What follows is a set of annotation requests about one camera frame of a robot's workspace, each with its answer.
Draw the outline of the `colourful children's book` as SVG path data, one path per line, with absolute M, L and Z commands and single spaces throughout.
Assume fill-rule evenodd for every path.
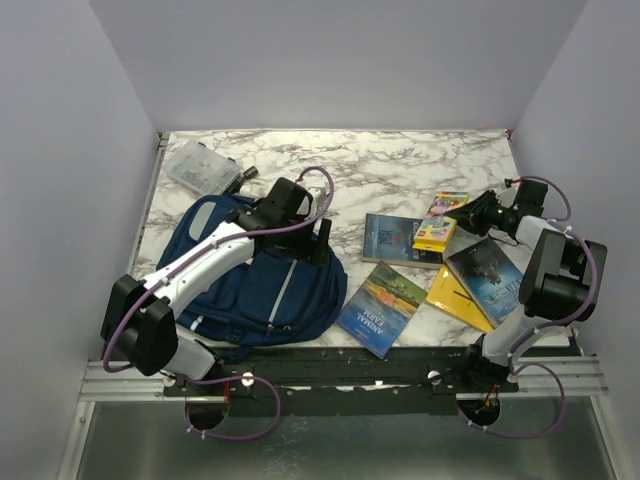
M 415 233 L 413 248 L 443 253 L 457 224 L 457 221 L 446 216 L 446 213 L 466 205 L 469 197 L 468 192 L 439 192 L 432 200 L 425 218 Z

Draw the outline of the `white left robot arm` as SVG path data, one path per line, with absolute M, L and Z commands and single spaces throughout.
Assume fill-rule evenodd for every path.
M 281 178 L 252 200 L 208 195 L 183 216 L 157 269 L 113 285 L 101 335 L 150 376 L 186 376 L 201 395 L 222 380 L 211 341 L 237 357 L 318 338 L 337 319 L 347 276 L 328 244 L 331 223 L 299 182 Z

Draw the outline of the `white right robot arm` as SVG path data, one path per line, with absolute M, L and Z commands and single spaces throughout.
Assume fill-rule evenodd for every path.
M 538 176 L 507 180 L 516 187 L 510 206 L 488 190 L 472 202 L 446 212 L 463 230 L 484 237 L 496 228 L 531 250 L 518 290 L 523 311 L 514 313 L 468 348 L 460 379 L 480 392 L 496 380 L 496 372 L 513 371 L 514 362 L 553 328 L 584 322 L 593 313 L 604 273 L 607 247 L 588 241 L 566 224 L 571 207 L 559 219 L 543 217 L 544 200 L 554 183 Z

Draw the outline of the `navy blue student backpack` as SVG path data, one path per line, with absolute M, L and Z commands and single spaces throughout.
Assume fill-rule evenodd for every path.
M 177 323 L 209 340 L 246 348 L 310 341 L 339 316 L 347 284 L 334 253 L 317 266 L 270 249 L 219 278 Z

